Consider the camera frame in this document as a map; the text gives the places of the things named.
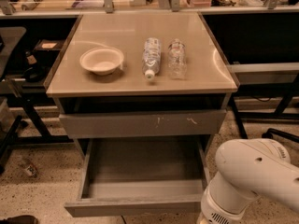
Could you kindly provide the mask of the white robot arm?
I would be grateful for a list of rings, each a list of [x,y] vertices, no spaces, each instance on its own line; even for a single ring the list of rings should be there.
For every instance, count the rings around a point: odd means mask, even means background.
[[[209,181],[197,224],[237,224],[248,206],[265,196],[299,211],[299,167],[273,139],[234,139],[215,154],[217,173]]]

